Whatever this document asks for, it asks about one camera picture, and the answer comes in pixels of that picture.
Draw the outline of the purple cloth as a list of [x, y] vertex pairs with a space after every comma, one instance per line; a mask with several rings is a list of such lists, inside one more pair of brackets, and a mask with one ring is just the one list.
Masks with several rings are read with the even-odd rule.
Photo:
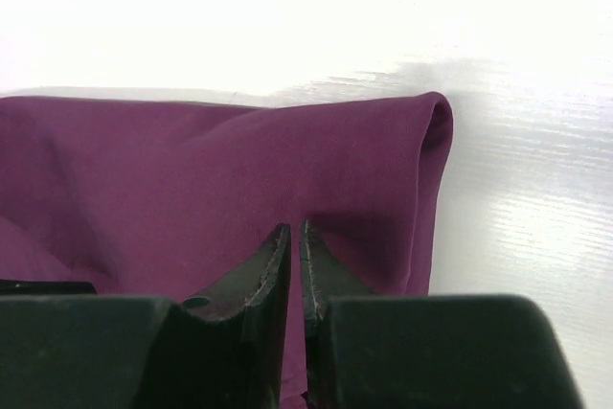
[[453, 116], [438, 93], [281, 109], [1, 101], [1, 283], [183, 302], [290, 229], [281, 408], [305, 408], [299, 239], [374, 293], [429, 286]]

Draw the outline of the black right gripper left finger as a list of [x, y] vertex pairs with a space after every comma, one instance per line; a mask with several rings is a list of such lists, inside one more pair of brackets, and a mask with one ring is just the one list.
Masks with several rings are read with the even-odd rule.
[[1, 283], [5, 408], [275, 408], [290, 229], [183, 302]]

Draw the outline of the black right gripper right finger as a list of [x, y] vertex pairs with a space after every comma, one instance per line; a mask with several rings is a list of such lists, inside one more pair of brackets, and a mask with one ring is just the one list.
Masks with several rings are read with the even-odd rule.
[[571, 408], [543, 310], [515, 295], [374, 293], [310, 223], [299, 239], [311, 408]]

